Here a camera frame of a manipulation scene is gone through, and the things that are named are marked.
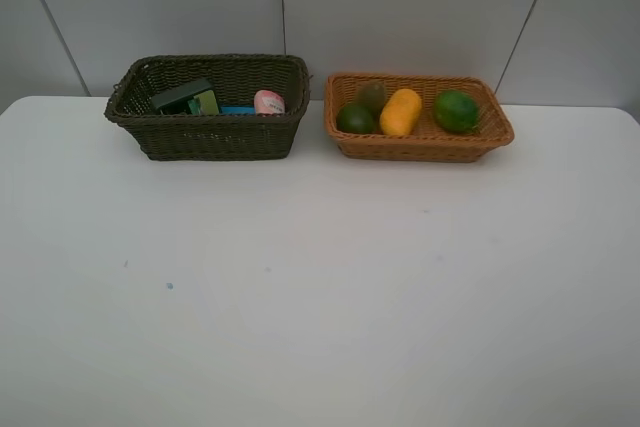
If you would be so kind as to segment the dark green avocado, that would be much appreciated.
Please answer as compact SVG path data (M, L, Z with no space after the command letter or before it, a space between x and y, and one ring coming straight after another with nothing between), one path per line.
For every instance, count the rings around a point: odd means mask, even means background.
M375 120L368 108L354 102L340 109L336 126L341 132L357 135L372 134L376 130Z

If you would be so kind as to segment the pink spray bottle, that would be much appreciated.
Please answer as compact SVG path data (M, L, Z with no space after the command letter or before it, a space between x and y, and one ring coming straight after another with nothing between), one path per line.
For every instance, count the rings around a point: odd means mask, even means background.
M254 111L260 115L280 115L286 112L284 99L269 90L259 90L254 95Z

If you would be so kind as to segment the brown kiwi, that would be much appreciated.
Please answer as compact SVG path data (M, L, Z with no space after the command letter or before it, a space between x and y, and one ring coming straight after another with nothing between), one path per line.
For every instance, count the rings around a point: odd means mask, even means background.
M358 90L355 100L367 108L372 116L378 118L387 102L384 84L379 81L366 83Z

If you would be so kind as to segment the blue whiteboard eraser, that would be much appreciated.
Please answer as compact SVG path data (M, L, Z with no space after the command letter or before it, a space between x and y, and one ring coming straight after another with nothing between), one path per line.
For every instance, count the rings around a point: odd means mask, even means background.
M255 108L252 106L221 106L221 115L254 115Z

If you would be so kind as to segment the yellow mango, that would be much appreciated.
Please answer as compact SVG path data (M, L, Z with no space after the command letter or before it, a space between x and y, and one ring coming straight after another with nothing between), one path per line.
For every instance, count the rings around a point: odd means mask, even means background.
M381 132L387 136L408 136L416 126L422 110L421 97L412 89L395 91L379 117Z

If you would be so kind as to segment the dark green pump bottle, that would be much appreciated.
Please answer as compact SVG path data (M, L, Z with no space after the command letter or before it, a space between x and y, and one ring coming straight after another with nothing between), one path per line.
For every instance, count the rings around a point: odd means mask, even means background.
M219 115L220 108L207 79L198 79L161 92L151 98L159 115Z

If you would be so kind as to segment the green lime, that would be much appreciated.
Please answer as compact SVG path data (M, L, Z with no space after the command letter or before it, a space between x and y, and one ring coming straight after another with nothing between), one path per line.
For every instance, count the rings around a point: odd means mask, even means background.
M479 107L468 94L449 90L440 93L434 100L435 122L453 134L469 134L476 130L479 122Z

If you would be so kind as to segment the orange wicker basket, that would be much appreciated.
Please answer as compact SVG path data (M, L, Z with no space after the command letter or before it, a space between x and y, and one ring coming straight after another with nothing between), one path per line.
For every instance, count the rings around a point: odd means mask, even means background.
M374 81L380 82L388 95L410 88L420 96L420 117L410 135L357 135L338 129L336 118L340 109L356 98L360 88ZM478 105L479 121L474 132L448 133L436 124L433 102L438 94L447 90L468 94ZM343 155L366 160L470 163L514 140L511 123L493 91L473 77L335 73L325 84L324 126Z

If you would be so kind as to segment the dark brown wicker basket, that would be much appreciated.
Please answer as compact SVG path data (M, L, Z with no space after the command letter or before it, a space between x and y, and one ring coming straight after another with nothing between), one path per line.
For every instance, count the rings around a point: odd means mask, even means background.
M279 94L282 114L164 115L153 96L205 79L223 106L247 106L260 90ZM105 116L157 161L255 161L288 156L310 99L300 57L275 54L159 55L134 62L109 98Z

